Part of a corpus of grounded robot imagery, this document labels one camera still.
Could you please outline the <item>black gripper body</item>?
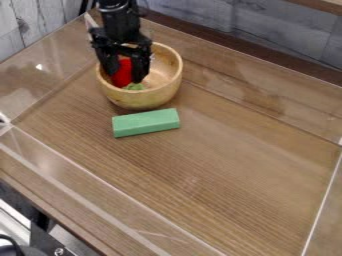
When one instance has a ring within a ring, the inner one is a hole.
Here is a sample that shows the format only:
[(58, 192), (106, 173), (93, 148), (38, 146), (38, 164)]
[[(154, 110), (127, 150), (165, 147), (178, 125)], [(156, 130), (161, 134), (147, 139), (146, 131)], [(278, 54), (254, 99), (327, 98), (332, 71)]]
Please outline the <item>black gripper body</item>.
[(113, 59), (118, 55), (129, 58), (150, 58), (153, 40), (139, 30), (111, 34), (103, 27), (93, 27), (89, 33), (99, 59)]

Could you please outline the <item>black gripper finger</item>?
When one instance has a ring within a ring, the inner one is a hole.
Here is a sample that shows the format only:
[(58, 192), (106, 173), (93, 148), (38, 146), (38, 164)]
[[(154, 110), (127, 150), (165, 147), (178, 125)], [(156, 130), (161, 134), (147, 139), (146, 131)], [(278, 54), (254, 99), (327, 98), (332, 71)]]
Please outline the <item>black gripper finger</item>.
[(133, 64), (133, 82), (141, 83), (150, 73), (150, 57), (151, 49), (149, 47), (138, 47), (131, 55)]
[(95, 53), (106, 73), (113, 76), (121, 67), (119, 47), (117, 45), (95, 44)]

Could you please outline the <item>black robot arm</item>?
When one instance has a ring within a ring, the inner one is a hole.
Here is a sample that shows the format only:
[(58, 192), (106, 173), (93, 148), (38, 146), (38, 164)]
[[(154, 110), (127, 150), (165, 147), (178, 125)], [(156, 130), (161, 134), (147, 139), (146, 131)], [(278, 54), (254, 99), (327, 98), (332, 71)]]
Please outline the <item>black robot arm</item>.
[(137, 0), (99, 0), (98, 11), (103, 25), (89, 28), (91, 45), (101, 66), (110, 76), (125, 67), (126, 57), (131, 83), (141, 83), (150, 73), (153, 40), (141, 32), (139, 6)]

